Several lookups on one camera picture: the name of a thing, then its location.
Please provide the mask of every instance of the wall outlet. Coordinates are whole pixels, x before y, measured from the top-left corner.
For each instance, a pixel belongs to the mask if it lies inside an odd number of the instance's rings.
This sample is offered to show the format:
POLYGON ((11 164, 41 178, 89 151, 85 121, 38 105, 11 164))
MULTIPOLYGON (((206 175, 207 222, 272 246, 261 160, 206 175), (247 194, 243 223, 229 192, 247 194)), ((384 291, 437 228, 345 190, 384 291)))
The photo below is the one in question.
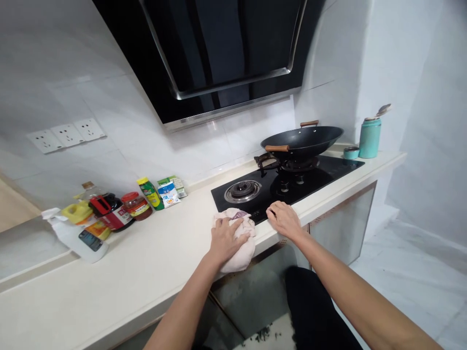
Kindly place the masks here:
POLYGON ((92 141, 105 136, 96 119, 83 119, 73 124, 86 141, 92 141))
POLYGON ((54 126, 51 130, 65 147, 75 146, 84 142, 84 138, 73 124, 54 126))
POLYGON ((65 146, 55 137, 52 130, 41 130, 30 134, 26 137, 36 146, 42 153, 50 153, 65 146))

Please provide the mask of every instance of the person's leg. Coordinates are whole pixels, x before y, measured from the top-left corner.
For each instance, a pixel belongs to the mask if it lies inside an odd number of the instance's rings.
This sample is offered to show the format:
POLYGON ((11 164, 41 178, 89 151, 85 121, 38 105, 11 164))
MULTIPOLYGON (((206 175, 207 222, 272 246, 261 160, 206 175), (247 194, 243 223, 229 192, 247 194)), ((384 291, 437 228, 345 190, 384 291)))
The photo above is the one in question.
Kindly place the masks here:
POLYGON ((361 350, 313 271, 296 266, 287 269, 286 290, 297 350, 361 350))

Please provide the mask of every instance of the pink cloth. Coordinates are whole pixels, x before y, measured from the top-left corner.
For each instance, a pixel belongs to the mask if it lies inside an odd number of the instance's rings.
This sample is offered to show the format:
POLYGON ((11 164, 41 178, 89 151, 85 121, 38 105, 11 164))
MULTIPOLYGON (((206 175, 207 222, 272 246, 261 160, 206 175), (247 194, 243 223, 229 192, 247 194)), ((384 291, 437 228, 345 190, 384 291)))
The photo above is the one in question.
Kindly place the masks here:
POLYGON ((225 265, 221 268, 220 272, 222 273, 230 273, 230 272, 237 272, 245 270, 251 262, 251 258, 254 254, 254 239, 255 236, 254 232, 254 221, 250 219, 251 215, 245 211, 236 208, 228 208, 227 210, 217 213, 214 215, 213 220, 213 227, 216 227, 216 220, 222 219, 225 217, 232 218, 229 222, 229 225, 232 225, 237 219, 243 217, 245 218, 243 223, 237 228, 235 231, 235 238, 238 238, 240 235, 244 233, 249 233, 249 239, 240 247, 238 252, 235 253, 232 258, 225 263, 225 265))

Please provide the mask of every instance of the human hand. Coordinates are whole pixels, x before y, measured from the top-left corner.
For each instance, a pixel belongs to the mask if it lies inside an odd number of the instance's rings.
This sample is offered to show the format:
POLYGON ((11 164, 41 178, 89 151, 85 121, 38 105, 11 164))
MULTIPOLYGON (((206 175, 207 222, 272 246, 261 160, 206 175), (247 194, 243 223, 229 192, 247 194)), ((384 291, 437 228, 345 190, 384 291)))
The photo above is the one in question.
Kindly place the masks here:
POLYGON ((232 226, 229 225, 230 221, 231 218, 217 219, 216 227, 211 229, 211 248, 207 255, 219 266, 222 266, 234 256, 250 236, 245 233, 235 238, 235 231, 242 224, 243 218, 237 219, 232 226))
POLYGON ((297 213, 290 205, 284 202, 277 201, 272 203, 266 209, 266 215, 272 227, 281 235, 291 240, 294 240, 304 232, 297 213))

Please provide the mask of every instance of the gas stove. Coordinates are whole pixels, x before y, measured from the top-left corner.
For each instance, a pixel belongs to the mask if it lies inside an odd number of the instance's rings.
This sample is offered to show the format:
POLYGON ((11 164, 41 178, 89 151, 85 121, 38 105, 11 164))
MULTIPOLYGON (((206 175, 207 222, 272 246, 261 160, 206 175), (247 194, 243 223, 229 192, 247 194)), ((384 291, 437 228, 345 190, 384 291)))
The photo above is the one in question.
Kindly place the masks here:
POLYGON ((255 157, 259 169, 219 186, 211 193, 219 212, 238 208, 251 214, 256 224, 267 219, 266 209, 275 201, 292 205, 354 171, 362 161, 317 156, 303 164, 279 163, 255 157))

